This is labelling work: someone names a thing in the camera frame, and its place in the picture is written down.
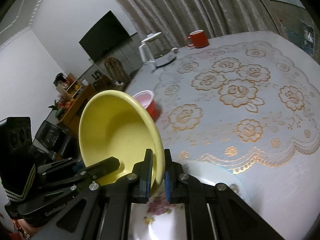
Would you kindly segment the small white floral plate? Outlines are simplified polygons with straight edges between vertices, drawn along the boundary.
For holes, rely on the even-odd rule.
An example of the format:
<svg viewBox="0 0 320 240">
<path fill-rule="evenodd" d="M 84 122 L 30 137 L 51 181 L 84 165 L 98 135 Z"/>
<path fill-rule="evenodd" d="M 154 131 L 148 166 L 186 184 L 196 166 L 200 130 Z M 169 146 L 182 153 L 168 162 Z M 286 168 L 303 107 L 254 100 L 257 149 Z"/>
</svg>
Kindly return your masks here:
<svg viewBox="0 0 320 240">
<path fill-rule="evenodd" d="M 183 204 L 167 202 L 164 185 L 146 204 L 132 204 L 128 239 L 187 239 Z"/>
</svg>

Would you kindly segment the yellow plastic bowl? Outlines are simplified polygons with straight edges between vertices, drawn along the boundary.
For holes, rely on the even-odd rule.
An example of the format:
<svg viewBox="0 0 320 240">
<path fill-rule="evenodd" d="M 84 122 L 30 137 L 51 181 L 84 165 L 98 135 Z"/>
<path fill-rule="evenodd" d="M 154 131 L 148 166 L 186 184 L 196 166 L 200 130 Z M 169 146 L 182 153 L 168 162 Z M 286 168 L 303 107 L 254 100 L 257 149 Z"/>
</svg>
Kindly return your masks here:
<svg viewBox="0 0 320 240">
<path fill-rule="evenodd" d="M 80 118 L 79 145 L 85 166 L 109 157 L 120 161 L 120 167 L 102 178 L 100 185 L 114 183 L 132 172 L 153 152 L 151 194 L 160 188 L 165 169 L 164 148 L 159 130 L 147 110 L 133 97 L 116 91 L 102 91 L 87 103 Z"/>
</svg>

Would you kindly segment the red disposable bowl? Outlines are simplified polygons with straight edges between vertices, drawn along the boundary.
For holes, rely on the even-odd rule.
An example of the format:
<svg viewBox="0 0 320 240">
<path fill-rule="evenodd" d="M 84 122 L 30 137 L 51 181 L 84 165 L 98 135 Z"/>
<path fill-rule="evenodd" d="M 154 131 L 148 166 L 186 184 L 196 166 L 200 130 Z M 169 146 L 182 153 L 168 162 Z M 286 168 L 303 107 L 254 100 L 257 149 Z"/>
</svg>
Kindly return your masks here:
<svg viewBox="0 0 320 240">
<path fill-rule="evenodd" d="M 161 111 L 154 100 L 154 93 L 150 90 L 143 90 L 136 93 L 133 98 L 145 108 L 153 121 L 156 122 L 161 114 Z"/>
</svg>

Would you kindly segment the large white patterned plate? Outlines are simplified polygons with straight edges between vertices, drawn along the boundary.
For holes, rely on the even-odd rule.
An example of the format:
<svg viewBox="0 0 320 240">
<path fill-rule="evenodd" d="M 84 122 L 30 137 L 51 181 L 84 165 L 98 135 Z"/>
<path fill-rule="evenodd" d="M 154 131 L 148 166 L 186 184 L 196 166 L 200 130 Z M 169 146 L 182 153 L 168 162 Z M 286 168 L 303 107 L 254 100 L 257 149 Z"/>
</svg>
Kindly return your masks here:
<svg viewBox="0 0 320 240">
<path fill-rule="evenodd" d="M 218 179 L 221 178 L 219 166 L 190 160 L 182 160 L 180 163 L 182 164 L 185 173 L 196 177 L 200 182 L 212 186 L 219 183 Z"/>
</svg>

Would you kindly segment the turquoise plastic plate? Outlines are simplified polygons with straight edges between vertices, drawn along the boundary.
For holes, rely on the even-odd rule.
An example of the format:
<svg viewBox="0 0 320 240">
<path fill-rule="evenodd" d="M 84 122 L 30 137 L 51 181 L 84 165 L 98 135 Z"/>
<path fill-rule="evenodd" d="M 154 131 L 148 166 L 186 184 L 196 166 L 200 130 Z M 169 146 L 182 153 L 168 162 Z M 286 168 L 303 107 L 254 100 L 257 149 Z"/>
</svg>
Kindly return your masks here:
<svg viewBox="0 0 320 240">
<path fill-rule="evenodd" d="M 242 200 L 244 200 L 249 206 L 251 206 L 250 197 L 239 178 L 231 172 L 219 168 L 221 178 L 218 179 L 220 183 L 225 183 L 230 189 L 232 189 Z"/>
</svg>

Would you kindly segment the lace patterned table cover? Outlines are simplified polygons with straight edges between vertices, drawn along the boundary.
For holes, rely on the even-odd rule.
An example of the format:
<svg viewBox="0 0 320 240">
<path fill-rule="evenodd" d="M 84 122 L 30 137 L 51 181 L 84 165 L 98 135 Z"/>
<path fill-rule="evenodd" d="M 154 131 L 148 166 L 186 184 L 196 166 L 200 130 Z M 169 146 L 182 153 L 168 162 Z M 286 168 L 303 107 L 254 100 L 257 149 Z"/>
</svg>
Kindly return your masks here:
<svg viewBox="0 0 320 240">
<path fill-rule="evenodd" d="M 269 43 L 190 54 L 165 67 L 153 91 L 173 158 L 237 174 L 319 149 L 319 90 Z"/>
</svg>

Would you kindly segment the wooden shelf cabinet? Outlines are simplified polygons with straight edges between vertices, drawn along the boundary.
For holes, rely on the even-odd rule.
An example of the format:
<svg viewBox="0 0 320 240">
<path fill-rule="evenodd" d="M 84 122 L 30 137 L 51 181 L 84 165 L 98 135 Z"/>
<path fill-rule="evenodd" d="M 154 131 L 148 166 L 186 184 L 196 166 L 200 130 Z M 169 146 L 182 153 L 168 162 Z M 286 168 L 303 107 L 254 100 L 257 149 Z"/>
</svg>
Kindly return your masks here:
<svg viewBox="0 0 320 240">
<path fill-rule="evenodd" d="M 92 85 L 85 85 L 71 73 L 58 74 L 56 77 L 56 90 L 59 93 L 56 125 L 68 129 L 69 133 L 77 138 L 84 107 L 96 91 Z"/>
</svg>

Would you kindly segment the wooden chair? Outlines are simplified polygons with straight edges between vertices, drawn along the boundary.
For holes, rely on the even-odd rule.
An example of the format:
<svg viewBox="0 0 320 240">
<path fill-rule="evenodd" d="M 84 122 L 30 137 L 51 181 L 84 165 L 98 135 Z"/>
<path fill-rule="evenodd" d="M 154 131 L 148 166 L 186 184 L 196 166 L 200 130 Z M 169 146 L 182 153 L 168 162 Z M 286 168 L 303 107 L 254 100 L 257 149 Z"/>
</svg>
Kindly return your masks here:
<svg viewBox="0 0 320 240">
<path fill-rule="evenodd" d="M 108 73 L 108 76 L 117 81 L 117 83 L 123 83 L 127 85 L 130 82 L 130 77 L 125 72 L 121 62 L 115 57 L 108 57 L 104 61 L 104 66 Z"/>
</svg>

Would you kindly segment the white electric kettle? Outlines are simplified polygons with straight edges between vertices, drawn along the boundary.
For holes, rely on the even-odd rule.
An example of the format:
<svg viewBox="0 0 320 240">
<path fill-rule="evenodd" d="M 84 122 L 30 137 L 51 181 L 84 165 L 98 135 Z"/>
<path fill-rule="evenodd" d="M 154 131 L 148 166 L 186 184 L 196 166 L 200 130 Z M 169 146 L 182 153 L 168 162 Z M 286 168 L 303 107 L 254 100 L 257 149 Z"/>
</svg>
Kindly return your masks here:
<svg viewBox="0 0 320 240">
<path fill-rule="evenodd" d="M 165 43 L 162 32 L 150 33 L 141 41 L 138 47 L 140 57 L 144 63 L 162 68 L 176 60 L 175 48 Z"/>
</svg>

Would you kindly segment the red mug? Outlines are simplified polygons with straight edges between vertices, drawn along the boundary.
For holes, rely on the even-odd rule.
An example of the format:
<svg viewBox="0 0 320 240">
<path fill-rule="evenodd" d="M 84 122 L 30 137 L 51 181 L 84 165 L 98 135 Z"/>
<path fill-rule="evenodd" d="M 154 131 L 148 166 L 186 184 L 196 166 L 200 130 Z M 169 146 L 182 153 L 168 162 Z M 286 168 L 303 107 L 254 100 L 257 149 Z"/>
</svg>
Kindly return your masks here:
<svg viewBox="0 0 320 240">
<path fill-rule="evenodd" d="M 189 48 L 204 48 L 210 44 L 204 30 L 196 30 L 186 38 L 186 45 Z"/>
</svg>

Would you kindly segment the black television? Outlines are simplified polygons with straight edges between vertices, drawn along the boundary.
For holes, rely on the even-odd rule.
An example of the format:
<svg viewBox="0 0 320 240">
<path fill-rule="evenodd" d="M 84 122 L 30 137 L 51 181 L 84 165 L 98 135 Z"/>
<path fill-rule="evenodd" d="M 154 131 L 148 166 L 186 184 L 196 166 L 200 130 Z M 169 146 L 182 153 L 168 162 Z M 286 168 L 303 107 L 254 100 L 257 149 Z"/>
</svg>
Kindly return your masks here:
<svg viewBox="0 0 320 240">
<path fill-rule="evenodd" d="M 129 38 L 129 33 L 110 10 L 89 29 L 79 44 L 96 62 Z"/>
</svg>

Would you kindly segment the beige curtain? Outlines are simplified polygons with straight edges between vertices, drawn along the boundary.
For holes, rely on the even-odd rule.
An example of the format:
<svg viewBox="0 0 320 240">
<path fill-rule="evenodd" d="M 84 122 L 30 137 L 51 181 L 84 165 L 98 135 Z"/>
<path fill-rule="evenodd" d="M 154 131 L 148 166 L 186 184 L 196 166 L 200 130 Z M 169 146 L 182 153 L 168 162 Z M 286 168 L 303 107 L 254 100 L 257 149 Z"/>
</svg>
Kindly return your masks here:
<svg viewBox="0 0 320 240">
<path fill-rule="evenodd" d="M 204 30 L 208 38 L 272 31 L 286 37 L 270 0 L 116 0 L 140 38 L 161 31 L 164 43 L 185 46 L 185 37 Z"/>
</svg>

